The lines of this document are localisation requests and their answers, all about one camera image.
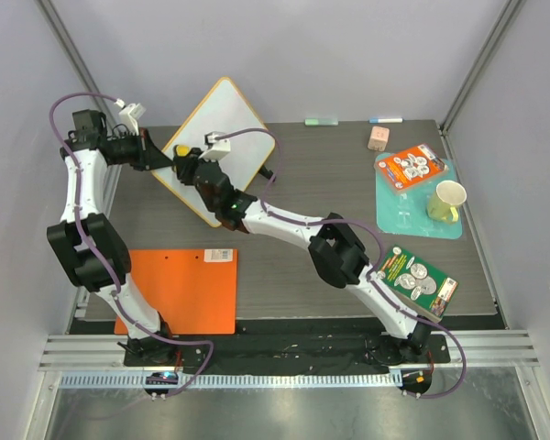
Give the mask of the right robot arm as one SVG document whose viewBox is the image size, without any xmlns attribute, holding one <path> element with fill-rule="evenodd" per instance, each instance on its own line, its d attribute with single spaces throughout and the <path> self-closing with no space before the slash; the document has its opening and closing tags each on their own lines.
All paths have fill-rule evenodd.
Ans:
<svg viewBox="0 0 550 440">
<path fill-rule="evenodd" d="M 219 163 L 197 156 L 176 157 L 179 182 L 192 186 L 205 208 L 224 228 L 273 237 L 307 250 L 318 276 L 362 301 L 395 338 L 400 358 L 414 362 L 424 356 L 432 324 L 408 307 L 382 280 L 353 225 L 339 214 L 310 217 L 278 209 L 236 189 Z"/>
</svg>

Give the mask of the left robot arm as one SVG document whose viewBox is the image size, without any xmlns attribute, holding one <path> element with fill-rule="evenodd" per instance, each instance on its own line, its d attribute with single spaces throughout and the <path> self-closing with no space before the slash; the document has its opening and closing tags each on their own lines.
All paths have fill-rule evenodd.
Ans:
<svg viewBox="0 0 550 440">
<path fill-rule="evenodd" d="M 82 110 L 72 115 L 74 128 L 60 154 L 68 170 L 65 210 L 47 229 L 47 239 L 71 283 L 94 293 L 112 308 L 128 331 L 122 345 L 132 361 L 165 366 L 177 344 L 169 325 L 144 299 L 131 276 L 127 245 L 103 211 L 105 175 L 113 165 L 136 171 L 167 168 L 171 160 L 149 132 L 111 135 L 105 114 Z"/>
</svg>

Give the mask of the yellow framed whiteboard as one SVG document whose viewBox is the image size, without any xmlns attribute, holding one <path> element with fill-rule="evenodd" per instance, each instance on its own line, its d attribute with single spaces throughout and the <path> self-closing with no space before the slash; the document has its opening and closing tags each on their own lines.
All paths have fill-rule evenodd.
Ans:
<svg viewBox="0 0 550 440">
<path fill-rule="evenodd" d="M 229 134 L 263 127 L 259 116 L 234 82 L 222 77 L 185 119 L 162 152 L 171 158 L 176 145 L 204 149 L 204 136 L 211 132 Z M 245 191 L 275 149 L 275 142 L 269 135 L 253 132 L 233 137 L 230 143 L 231 151 L 219 164 L 235 188 Z M 180 183 L 174 171 L 159 169 L 153 175 L 205 223 L 211 227 L 220 226 L 215 215 L 205 208 L 198 192 L 192 186 Z"/>
</svg>

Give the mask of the yellow black eraser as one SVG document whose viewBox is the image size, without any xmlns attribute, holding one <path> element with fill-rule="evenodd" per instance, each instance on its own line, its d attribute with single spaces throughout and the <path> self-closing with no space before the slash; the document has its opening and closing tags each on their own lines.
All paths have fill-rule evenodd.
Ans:
<svg viewBox="0 0 550 440">
<path fill-rule="evenodd" d="M 184 185 L 193 186 L 194 175 L 203 152 L 199 148 L 176 145 L 173 148 L 173 153 L 172 169 L 178 181 Z"/>
</svg>

